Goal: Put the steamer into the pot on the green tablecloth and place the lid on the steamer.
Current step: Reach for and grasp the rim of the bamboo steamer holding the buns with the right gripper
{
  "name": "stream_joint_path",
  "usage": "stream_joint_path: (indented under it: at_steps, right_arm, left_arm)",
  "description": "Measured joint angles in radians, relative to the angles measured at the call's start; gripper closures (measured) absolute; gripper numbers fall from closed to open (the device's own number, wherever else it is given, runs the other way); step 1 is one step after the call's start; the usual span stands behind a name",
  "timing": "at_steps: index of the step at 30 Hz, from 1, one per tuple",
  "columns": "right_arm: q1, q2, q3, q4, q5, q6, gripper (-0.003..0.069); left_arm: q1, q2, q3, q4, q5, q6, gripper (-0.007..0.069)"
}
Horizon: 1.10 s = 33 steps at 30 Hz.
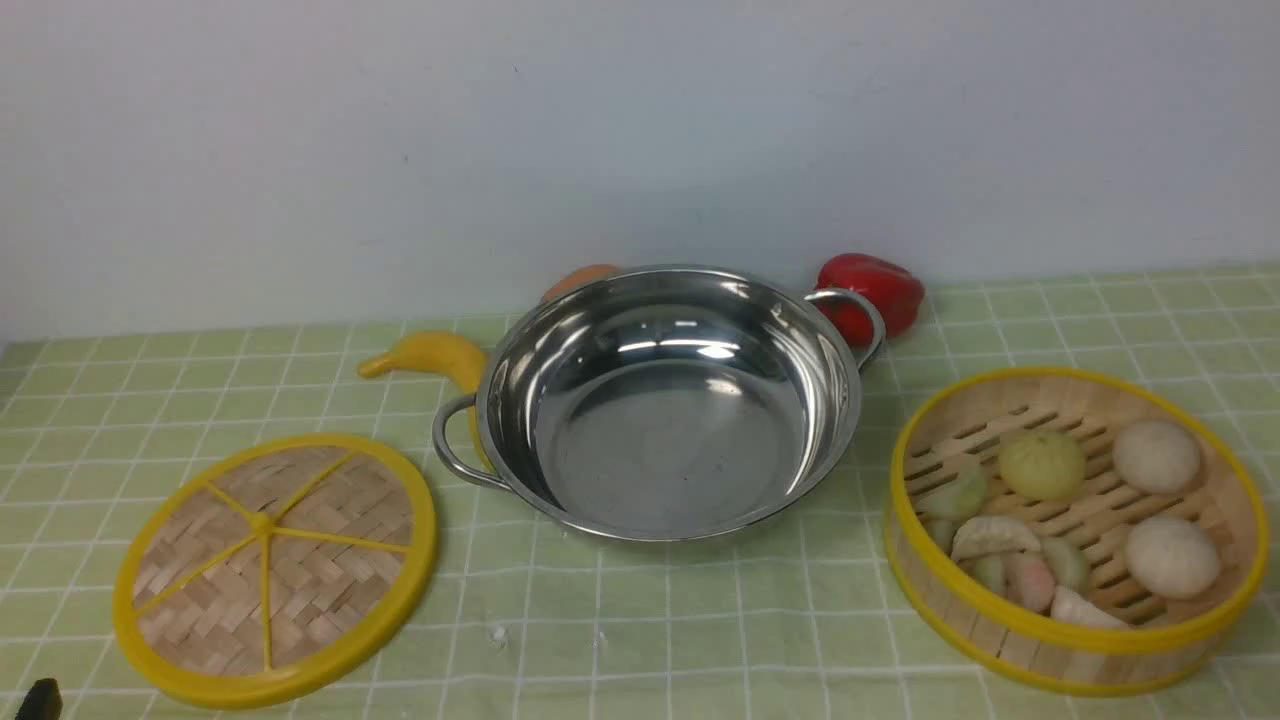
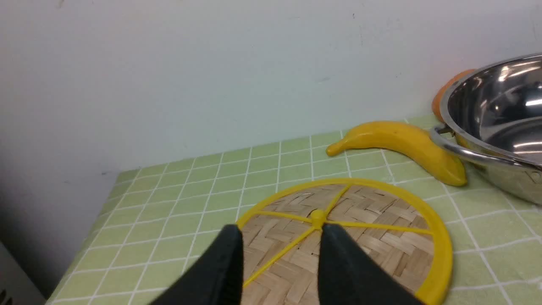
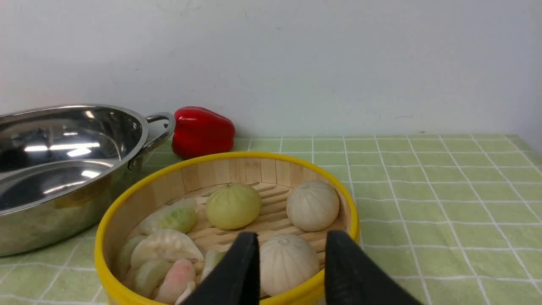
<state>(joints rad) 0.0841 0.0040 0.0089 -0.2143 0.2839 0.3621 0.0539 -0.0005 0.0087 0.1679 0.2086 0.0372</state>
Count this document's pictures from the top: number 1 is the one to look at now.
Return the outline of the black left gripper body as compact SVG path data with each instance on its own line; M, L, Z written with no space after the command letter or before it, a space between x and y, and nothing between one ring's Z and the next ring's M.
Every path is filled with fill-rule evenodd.
M63 712L61 691L55 678L40 678L26 692L15 720L58 720Z

